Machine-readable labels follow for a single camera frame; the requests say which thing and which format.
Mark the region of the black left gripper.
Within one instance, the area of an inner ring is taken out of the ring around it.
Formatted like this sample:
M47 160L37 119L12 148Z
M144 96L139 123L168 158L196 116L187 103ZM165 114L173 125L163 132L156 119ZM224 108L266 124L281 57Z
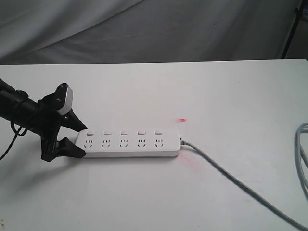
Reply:
M63 116L56 106L63 98L56 99L56 94L49 94L35 102L27 99L21 103L21 112L25 114L22 127L40 136L41 159L47 162L56 157L83 158L86 152L77 147L67 137L57 140L60 127L80 132L87 126L79 120L73 109Z

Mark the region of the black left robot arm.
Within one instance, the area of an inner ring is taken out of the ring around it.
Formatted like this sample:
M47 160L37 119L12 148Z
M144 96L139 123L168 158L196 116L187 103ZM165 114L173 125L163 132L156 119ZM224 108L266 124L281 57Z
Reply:
M4 81L0 82L0 116L10 122L15 136L31 131L40 136L41 159L47 162L57 157L83 158L86 152L67 137L57 139L61 127L80 132L87 127L72 109L73 91L68 84L60 84L54 93L38 101L29 98Z

